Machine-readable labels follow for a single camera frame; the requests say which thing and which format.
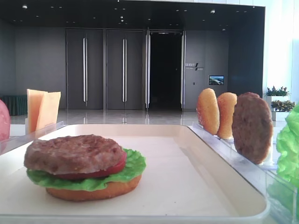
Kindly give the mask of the brown meat patty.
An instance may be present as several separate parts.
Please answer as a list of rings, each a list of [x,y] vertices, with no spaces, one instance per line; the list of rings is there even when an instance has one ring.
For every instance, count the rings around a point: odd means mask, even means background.
[[[239,154],[254,164],[262,163],[271,146],[271,110],[258,94],[246,92],[237,97],[232,134]]]
[[[124,155],[113,139],[97,135],[35,140],[26,150],[24,166],[53,175],[89,174],[117,165]]]

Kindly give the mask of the lettuce leaf on tray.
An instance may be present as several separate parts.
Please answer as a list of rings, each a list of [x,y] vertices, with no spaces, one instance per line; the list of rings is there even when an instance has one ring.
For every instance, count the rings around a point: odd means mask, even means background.
[[[108,187],[110,182],[127,183],[141,175],[146,168],[146,159],[139,151],[124,149],[127,154],[124,169],[116,174],[101,178],[83,180],[64,180],[54,177],[44,171],[27,169],[27,177],[35,184],[45,188],[95,191]]]

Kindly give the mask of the right orange cheese slice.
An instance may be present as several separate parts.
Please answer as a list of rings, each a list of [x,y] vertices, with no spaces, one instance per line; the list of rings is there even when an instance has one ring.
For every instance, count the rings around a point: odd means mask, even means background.
[[[57,122],[61,92],[47,92],[41,100],[36,131]]]

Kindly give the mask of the orange cheese slice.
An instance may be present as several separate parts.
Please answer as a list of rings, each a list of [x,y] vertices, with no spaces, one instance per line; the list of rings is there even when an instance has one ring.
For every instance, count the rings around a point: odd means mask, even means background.
[[[57,122],[61,92],[47,92],[41,100],[36,131]]]
[[[29,133],[32,133],[36,130],[37,119],[39,116],[41,101],[46,93],[48,93],[48,92],[27,89],[28,132]]]

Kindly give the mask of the light green lettuce leaf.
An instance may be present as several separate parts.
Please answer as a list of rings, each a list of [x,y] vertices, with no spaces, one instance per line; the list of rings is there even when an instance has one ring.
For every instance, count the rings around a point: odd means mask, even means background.
[[[294,186],[299,186],[299,107],[287,116],[286,126],[278,133],[276,149],[280,153],[277,174]]]

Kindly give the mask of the middle dark double door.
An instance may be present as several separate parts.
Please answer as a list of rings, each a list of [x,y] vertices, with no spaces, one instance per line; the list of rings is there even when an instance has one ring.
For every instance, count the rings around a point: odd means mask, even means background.
[[[142,47],[140,30],[107,32],[107,108],[141,110]]]

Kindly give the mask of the beige serving tray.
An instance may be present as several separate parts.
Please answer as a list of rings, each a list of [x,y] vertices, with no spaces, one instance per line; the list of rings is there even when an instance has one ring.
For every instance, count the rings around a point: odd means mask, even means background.
[[[43,139],[84,134],[145,157],[136,189],[109,200],[56,199],[27,178],[22,145],[0,157],[1,223],[261,224],[269,215],[266,197],[186,126],[69,125]]]

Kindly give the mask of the bottom bun slice on tray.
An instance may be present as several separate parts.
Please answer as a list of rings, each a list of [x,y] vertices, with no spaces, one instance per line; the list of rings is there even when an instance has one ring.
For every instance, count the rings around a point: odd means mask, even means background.
[[[141,177],[142,175],[139,175],[130,180],[129,182],[109,182],[105,189],[99,189],[94,191],[55,188],[46,188],[46,191],[53,197],[66,201],[83,202],[104,200],[131,192],[137,187]]]

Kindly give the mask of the left dark double door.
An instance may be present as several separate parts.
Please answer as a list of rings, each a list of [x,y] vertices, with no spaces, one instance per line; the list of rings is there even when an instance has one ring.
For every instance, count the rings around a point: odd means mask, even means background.
[[[67,29],[67,104],[69,109],[103,109],[103,32]]]

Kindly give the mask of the potted plant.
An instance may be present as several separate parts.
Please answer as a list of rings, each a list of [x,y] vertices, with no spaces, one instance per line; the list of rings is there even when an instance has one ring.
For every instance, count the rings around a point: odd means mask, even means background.
[[[290,100],[280,101],[275,100],[271,102],[272,108],[272,120],[273,121],[284,121],[288,116],[289,112],[295,107],[295,102]]]
[[[275,86],[273,86],[271,89],[267,88],[267,92],[265,94],[265,100],[266,102],[269,104],[269,106],[271,107],[271,103],[273,101],[287,101],[289,100],[289,91],[287,89],[287,87],[280,87],[280,88],[276,88]]]

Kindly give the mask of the green draped table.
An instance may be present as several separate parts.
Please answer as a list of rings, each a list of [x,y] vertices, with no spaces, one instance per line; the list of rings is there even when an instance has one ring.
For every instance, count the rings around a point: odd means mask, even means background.
[[[6,104],[10,116],[20,116],[27,114],[27,95],[3,95],[0,97],[0,99]]]

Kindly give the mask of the small wall screen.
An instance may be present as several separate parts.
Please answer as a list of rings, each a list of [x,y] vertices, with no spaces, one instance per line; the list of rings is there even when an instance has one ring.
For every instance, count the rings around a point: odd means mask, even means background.
[[[224,76],[209,76],[209,85],[224,85]]]

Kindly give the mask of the clear bread holder rail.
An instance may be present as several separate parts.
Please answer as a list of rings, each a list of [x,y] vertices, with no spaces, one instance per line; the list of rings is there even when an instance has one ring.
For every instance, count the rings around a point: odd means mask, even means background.
[[[193,123],[190,128],[210,147],[214,150],[224,149],[225,147],[230,148],[231,150],[236,151],[234,146],[234,139],[221,139],[217,135],[212,135],[207,132],[201,125]]]

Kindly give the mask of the clear patty holder rail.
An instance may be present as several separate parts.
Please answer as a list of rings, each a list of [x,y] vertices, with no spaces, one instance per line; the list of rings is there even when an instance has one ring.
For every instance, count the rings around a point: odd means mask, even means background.
[[[255,165],[237,152],[234,145],[234,139],[224,140],[224,139],[220,139],[219,137],[217,139],[220,140],[222,143],[224,143],[226,146],[228,146],[230,149],[232,149],[234,153],[236,153],[237,160],[241,164],[249,165],[249,166]],[[278,167],[277,161],[279,156],[280,153],[276,149],[276,142],[274,142],[269,149],[269,154],[267,155],[266,159],[262,163],[257,164],[256,166],[264,171],[271,171],[276,173],[276,169]]]

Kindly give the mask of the clear lettuce holder rail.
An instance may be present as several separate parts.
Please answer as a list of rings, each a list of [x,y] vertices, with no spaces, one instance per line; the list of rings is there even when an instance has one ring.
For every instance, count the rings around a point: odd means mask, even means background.
[[[271,203],[271,215],[279,224],[299,222],[299,189],[274,171],[266,172],[267,197]]]

